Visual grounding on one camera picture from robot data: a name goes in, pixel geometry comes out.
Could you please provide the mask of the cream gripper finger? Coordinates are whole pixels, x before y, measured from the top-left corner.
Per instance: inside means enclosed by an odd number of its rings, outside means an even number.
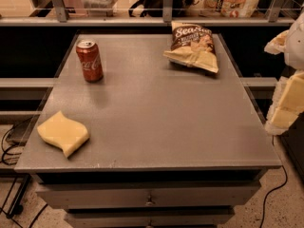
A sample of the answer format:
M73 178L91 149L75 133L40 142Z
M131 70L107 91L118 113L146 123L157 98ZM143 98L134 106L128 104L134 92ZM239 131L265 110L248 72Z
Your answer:
M289 31L284 30L273 38L264 48L264 51L270 54L277 55L286 52L286 38Z
M265 130L270 135L281 135L304 112L304 72L297 71L289 78L281 77L276 83L272 101Z

